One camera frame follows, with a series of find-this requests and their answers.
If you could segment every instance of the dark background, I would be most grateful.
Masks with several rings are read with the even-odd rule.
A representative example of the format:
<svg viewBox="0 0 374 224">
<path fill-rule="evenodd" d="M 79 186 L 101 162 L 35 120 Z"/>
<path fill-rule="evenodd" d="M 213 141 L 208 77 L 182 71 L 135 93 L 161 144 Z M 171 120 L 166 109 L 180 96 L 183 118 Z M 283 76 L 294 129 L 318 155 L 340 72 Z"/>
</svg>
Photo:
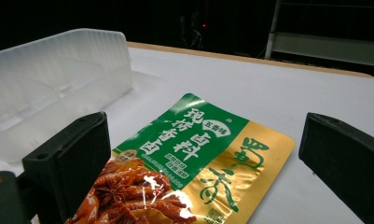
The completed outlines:
<svg viewBox="0 0 374 224">
<path fill-rule="evenodd" d="M 0 2 L 0 50 L 76 28 L 129 41 L 263 58 L 276 0 Z M 276 31 L 374 41 L 374 0 L 283 0 Z M 274 60 L 331 66 L 319 59 Z M 344 64 L 374 75 L 374 67 Z"/>
</svg>

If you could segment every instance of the white tabletop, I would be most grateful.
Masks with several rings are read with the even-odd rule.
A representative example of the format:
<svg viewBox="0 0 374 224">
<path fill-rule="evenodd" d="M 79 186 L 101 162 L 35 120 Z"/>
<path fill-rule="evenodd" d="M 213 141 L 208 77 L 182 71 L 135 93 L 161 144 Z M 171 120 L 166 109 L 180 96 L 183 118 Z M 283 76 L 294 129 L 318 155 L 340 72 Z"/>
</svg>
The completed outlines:
<svg viewBox="0 0 374 224">
<path fill-rule="evenodd" d="M 362 223 L 298 158 L 308 112 L 341 119 L 374 136 L 374 78 L 129 48 L 132 90 L 104 111 L 112 147 L 185 93 L 291 136 L 296 147 L 249 223 Z M 19 172 L 18 165 L 0 162 Z"/>
</svg>

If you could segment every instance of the transparent plastic container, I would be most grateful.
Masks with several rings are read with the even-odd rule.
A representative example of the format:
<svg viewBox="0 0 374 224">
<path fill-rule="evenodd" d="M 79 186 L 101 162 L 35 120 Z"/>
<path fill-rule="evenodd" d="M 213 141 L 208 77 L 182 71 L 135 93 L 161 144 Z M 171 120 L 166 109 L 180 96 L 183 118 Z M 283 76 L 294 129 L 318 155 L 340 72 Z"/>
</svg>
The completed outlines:
<svg viewBox="0 0 374 224">
<path fill-rule="evenodd" d="M 20 161 L 131 86 L 120 32 L 78 29 L 0 51 L 0 160 Z"/>
</svg>

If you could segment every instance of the food packet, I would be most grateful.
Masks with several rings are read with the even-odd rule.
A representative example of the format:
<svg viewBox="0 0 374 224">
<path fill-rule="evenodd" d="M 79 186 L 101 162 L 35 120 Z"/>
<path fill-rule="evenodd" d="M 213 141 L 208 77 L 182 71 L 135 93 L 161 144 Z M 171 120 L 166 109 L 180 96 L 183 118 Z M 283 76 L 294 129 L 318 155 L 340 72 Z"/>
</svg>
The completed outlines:
<svg viewBox="0 0 374 224">
<path fill-rule="evenodd" d="M 186 94 L 113 149 L 85 205 L 67 222 L 245 223 L 294 145 Z"/>
</svg>

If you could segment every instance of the green label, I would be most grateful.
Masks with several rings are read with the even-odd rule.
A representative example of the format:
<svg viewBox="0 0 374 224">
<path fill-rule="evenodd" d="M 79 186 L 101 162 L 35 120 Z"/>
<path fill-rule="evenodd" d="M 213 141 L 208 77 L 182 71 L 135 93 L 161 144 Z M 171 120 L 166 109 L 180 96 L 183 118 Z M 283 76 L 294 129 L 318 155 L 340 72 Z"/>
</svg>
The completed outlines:
<svg viewBox="0 0 374 224">
<path fill-rule="evenodd" d="M 146 166 L 170 178 L 173 189 L 182 189 L 247 122 L 189 93 L 114 150 L 136 150 Z"/>
</svg>

